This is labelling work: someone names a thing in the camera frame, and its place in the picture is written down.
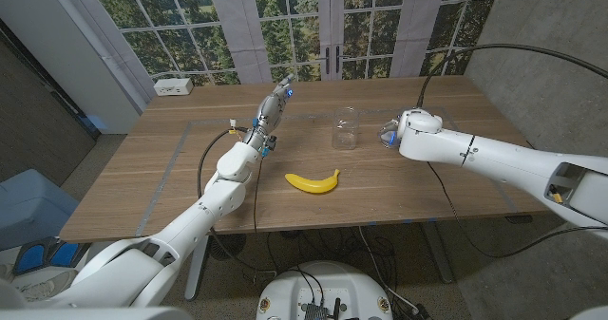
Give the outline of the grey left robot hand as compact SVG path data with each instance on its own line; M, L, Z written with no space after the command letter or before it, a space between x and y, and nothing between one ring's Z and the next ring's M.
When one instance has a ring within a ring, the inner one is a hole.
M253 127L243 139L245 144L250 145L257 151L262 150L271 133L280 124L286 103L293 95L291 83L294 77L294 74L286 76L276 85L273 92L262 101L256 116L253 118Z

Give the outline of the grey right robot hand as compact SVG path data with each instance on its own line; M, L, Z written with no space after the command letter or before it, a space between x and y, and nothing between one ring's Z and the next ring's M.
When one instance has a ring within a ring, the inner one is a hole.
M401 138L398 135L399 122L395 119L386 122L378 132L380 142L386 148L398 148Z

